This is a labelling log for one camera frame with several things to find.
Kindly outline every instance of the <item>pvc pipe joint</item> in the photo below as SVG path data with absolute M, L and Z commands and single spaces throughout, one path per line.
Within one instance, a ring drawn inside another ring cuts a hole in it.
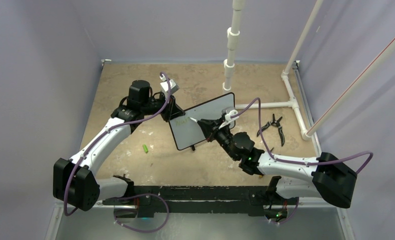
M 232 28 L 229 27 L 227 29 L 227 48 L 229 50 L 236 50 L 237 48 L 237 43 L 239 41 L 239 35 L 240 35 L 240 31 L 238 31 L 237 33 L 232 33 Z
M 230 86 L 230 88 L 226 88 L 225 84 L 225 82 L 222 83 L 222 91 L 224 92 L 224 94 L 228 94 L 232 90 L 232 86 Z
M 233 77 L 233 73 L 235 71 L 235 64 L 233 65 L 228 65 L 227 64 L 227 59 L 224 60 L 224 76 L 228 79 Z
M 245 7 L 245 0 L 233 0 L 233 9 L 241 11 Z

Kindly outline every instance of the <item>pvc pipe frame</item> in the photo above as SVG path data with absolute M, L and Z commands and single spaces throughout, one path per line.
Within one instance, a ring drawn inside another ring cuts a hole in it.
M 287 93 L 289 94 L 289 101 L 261 103 L 261 108 L 284 108 L 284 107 L 292 108 L 294 111 L 294 114 L 296 115 L 297 123 L 299 124 L 300 134 L 304 140 L 310 140 L 311 136 L 307 135 L 307 127 L 305 126 L 304 119 L 302 118 L 301 111 L 299 110 L 298 101 L 297 101 L 295 94 L 293 93 L 292 87 L 290 85 L 288 74 L 289 74 L 290 68 L 292 67 L 293 62 L 295 61 L 296 56 L 299 53 L 299 50 L 302 47 L 302 43 L 304 42 L 305 38 L 308 35 L 308 32 L 310 31 L 312 24 L 314 23 L 314 20 L 317 16 L 317 13 L 320 10 L 321 5 L 323 4 L 323 1 L 324 0 L 317 0 L 316 1 L 314 8 L 312 9 L 311 14 L 308 18 L 308 21 L 306 21 L 305 27 L 303 28 L 303 31 L 300 34 L 300 37 L 296 43 L 296 46 L 294 47 L 293 53 L 291 54 L 290 59 L 287 62 L 286 68 L 281 73 L 281 79 L 283 80 L 284 85 L 286 86 L 286 89 L 287 89 Z M 234 12 L 233 12 L 232 22 L 233 23 L 235 22 Z M 233 76 L 233 73 L 231 72 L 231 74 L 229 75 L 229 78 L 227 79 L 227 68 L 231 66 L 228 62 L 228 59 L 229 59 L 229 57 L 227 57 L 227 61 L 226 60 L 224 61 L 224 69 L 226 70 L 226 73 L 224 74 L 226 76 L 225 83 L 222 84 L 224 93 L 228 93 L 231 90 L 231 77 Z M 232 67 L 234 68 L 234 55 L 232 57 L 231 62 L 233 64 Z M 247 106 L 247 104 L 236 104 L 235 108 L 236 109 L 244 109 L 246 106 Z M 252 106 L 250 108 L 251 109 L 258 108 L 258 104 L 252 104 Z

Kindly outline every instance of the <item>lavender wall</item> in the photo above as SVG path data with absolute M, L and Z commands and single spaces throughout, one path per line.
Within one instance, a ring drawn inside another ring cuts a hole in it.
M 394 36 L 395 0 L 332 4 L 300 64 L 315 120 Z M 317 133 L 322 149 L 337 157 L 374 152 L 348 213 L 357 239 L 395 239 L 395 53 Z
M 52 169 L 79 149 L 100 60 L 68 0 L 0 0 L 0 239 L 43 239 Z
M 72 1 L 102 58 L 205 62 L 227 56 L 232 0 Z M 237 59 L 287 62 L 315 2 L 247 0 Z

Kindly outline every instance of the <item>metal bracket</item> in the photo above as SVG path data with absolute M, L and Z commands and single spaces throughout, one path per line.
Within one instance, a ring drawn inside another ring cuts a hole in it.
M 102 62 L 102 68 L 105 66 L 106 62 L 112 62 L 112 59 L 101 59 L 100 60 Z

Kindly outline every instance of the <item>cable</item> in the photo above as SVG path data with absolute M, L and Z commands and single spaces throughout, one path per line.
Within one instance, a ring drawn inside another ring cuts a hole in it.
M 114 224 L 118 224 L 121 227 L 124 227 L 126 229 L 130 229 L 130 230 L 133 230 L 135 232 L 142 233 L 142 234 L 154 233 L 156 231 L 159 231 L 161 228 L 163 228 L 165 226 L 165 224 L 167 224 L 167 222 L 168 222 L 168 217 L 170 216 L 170 210 L 168 208 L 167 202 L 162 197 L 160 197 L 159 195 L 156 195 L 156 194 L 153 194 L 153 193 L 144 193 L 144 194 L 139 194 L 139 195 L 129 196 L 129 197 L 116 197 L 115 199 L 117 199 L 117 200 L 130 200 L 130 199 L 136 199 L 136 198 L 144 197 L 144 196 L 156 197 L 156 198 L 160 199 L 162 201 L 162 203 L 165 205 L 166 217 L 165 217 L 165 220 L 163 221 L 163 223 L 159 227 L 157 227 L 155 229 L 152 229 L 152 230 L 141 230 L 141 229 L 137 229 L 137 228 L 134 228 L 134 227 L 131 227 L 131 226 L 127 226 L 127 225 L 125 225 L 124 223 L 120 222 L 117 219 L 117 216 L 115 215 L 115 211 L 113 213 L 113 219 L 115 219 Z
M 167 74 L 165 72 L 160 72 L 159 75 L 161 77 L 165 77 L 167 83 L 168 83 L 168 96 L 165 99 L 165 102 L 163 103 L 162 107 L 153 115 L 146 117 L 144 119 L 140 119 L 140 120 L 135 120 L 135 121 L 129 121 L 129 122 L 124 122 L 121 124 L 117 124 L 114 125 L 112 127 L 110 127 L 107 131 L 104 131 L 102 134 L 100 134 L 99 136 L 96 137 L 96 139 L 94 141 L 92 141 L 90 143 L 90 145 L 88 146 L 88 148 L 86 148 L 86 150 L 82 153 L 81 157 L 78 159 L 77 163 L 75 164 L 74 168 L 71 171 L 71 174 L 69 175 L 68 181 L 66 183 L 66 187 L 65 187 L 65 192 L 63 195 L 63 214 L 65 216 L 71 216 L 77 209 L 78 207 L 75 207 L 71 212 L 68 212 L 68 192 L 70 190 L 70 186 L 71 186 L 71 182 L 73 181 L 74 178 L 74 174 L 76 173 L 78 167 L 80 166 L 80 164 L 83 162 L 84 159 L 87 158 L 87 154 L 90 152 L 90 150 L 108 133 L 110 133 L 112 130 L 122 127 L 122 126 L 126 126 L 126 125 L 130 125 L 130 124 L 139 124 L 142 123 L 144 121 L 153 119 L 154 117 L 158 116 L 167 106 L 168 102 L 170 101 L 170 96 L 171 96 L 171 83 L 170 83 L 170 79 L 168 78 Z
M 358 157 L 364 156 L 364 155 L 369 155 L 367 157 L 367 159 L 365 160 L 365 162 L 361 165 L 361 167 L 358 168 L 358 170 L 356 170 L 356 173 L 359 174 L 366 166 L 367 164 L 370 162 L 370 160 L 373 158 L 373 152 L 371 151 L 362 151 L 360 153 L 354 154 L 352 156 L 348 156 L 345 158 L 341 158 L 341 159 L 337 159 L 337 160 L 333 160 L 333 161 L 323 161 L 323 162 L 302 162 L 302 161 L 293 161 L 293 160 L 286 160 L 286 159 L 281 159 L 281 158 L 275 158 L 273 153 L 270 151 L 270 148 L 267 145 L 267 142 L 264 139 L 264 135 L 263 135 L 263 131 L 262 131 L 262 124 L 261 124 L 261 99 L 259 97 L 256 97 L 252 102 L 249 103 L 249 105 L 247 105 L 241 112 L 239 112 L 236 115 L 231 116 L 232 118 L 238 117 L 240 115 L 242 115 L 245 111 L 247 111 L 252 104 L 254 104 L 256 101 L 258 101 L 258 121 L 259 121 L 259 132 L 261 135 L 261 139 L 262 142 L 266 148 L 266 151 L 268 152 L 269 156 L 279 162 L 282 163 L 287 163 L 287 164 L 298 164 L 298 165 L 305 165 L 305 166 L 321 166 L 321 165 L 332 165 L 332 164 L 338 164 L 338 163 L 343 163 L 352 159 L 356 159 Z
M 291 214 L 288 215 L 284 221 L 279 221 L 276 224 L 281 225 L 287 223 L 295 215 L 296 210 L 298 209 L 298 205 L 299 205 L 299 197 L 296 199 L 296 205 L 294 206 L 294 209 L 291 212 Z

